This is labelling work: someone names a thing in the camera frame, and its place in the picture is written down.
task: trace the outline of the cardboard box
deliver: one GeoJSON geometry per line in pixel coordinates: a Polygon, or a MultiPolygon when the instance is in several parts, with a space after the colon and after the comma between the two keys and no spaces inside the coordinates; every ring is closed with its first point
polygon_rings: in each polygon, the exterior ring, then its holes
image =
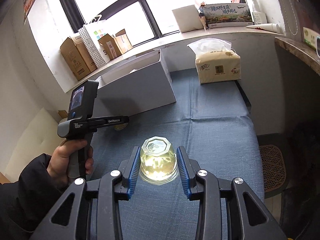
{"type": "Polygon", "coordinates": [[[176,102],[160,50],[116,67],[97,80],[93,117],[131,116],[176,102]]]}
{"type": "Polygon", "coordinates": [[[246,3],[206,4],[203,7],[209,28],[253,25],[246,3]]]}
{"type": "Polygon", "coordinates": [[[97,69],[79,33],[68,37],[60,50],[78,81],[97,69]]]}
{"type": "Polygon", "coordinates": [[[10,181],[0,172],[0,184],[10,183],[10,181]]]}
{"type": "Polygon", "coordinates": [[[125,29],[119,31],[116,35],[106,34],[98,41],[104,47],[110,59],[119,57],[132,49],[125,29]]]}

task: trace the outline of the plastic bag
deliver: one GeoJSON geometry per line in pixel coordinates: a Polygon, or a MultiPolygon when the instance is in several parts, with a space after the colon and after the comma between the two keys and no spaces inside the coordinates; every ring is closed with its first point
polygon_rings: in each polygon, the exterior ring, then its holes
{"type": "Polygon", "coordinates": [[[187,46],[190,47],[196,55],[211,51],[231,51],[231,42],[215,38],[206,38],[195,41],[187,46]]]}

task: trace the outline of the white box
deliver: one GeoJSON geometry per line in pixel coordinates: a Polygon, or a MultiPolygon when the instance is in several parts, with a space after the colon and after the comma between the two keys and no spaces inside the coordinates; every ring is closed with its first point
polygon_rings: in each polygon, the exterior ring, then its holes
{"type": "Polygon", "coordinates": [[[160,50],[112,69],[97,80],[99,89],[93,117],[131,116],[176,102],[160,50]]]}

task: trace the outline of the blue gripper pad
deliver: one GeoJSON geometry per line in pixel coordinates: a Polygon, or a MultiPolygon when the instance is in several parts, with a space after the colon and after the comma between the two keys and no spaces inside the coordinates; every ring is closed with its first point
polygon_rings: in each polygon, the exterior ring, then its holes
{"type": "Polygon", "coordinates": [[[140,147],[139,147],[137,150],[136,156],[134,158],[133,165],[132,165],[132,168],[129,174],[129,179],[128,179],[129,186],[128,186],[127,195],[129,199],[132,197],[136,189],[140,165],[141,165],[141,159],[140,159],[140,147]]]}
{"type": "Polygon", "coordinates": [[[183,187],[183,192],[189,199],[191,197],[191,188],[190,188],[190,177],[187,172],[186,165],[184,163],[182,153],[179,148],[177,148],[177,164],[179,168],[181,183],[183,187]]]}

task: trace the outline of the blue tablecloth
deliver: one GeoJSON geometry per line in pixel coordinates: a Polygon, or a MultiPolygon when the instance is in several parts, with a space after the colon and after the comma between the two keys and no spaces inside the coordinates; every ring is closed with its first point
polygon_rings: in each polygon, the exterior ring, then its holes
{"type": "MultiPolygon", "coordinates": [[[[95,133],[96,168],[91,179],[116,169],[145,139],[161,136],[175,149],[184,146],[189,158],[218,178],[243,178],[263,200],[259,145],[235,82],[200,85],[196,69],[172,72],[171,77],[176,103],[130,117],[121,131],[109,127],[95,133]]],[[[227,239],[225,202],[221,202],[223,239],[227,239]]],[[[186,198],[180,177],[161,186],[138,178],[131,200],[119,205],[124,240],[195,239],[199,202],[186,198]]]]}

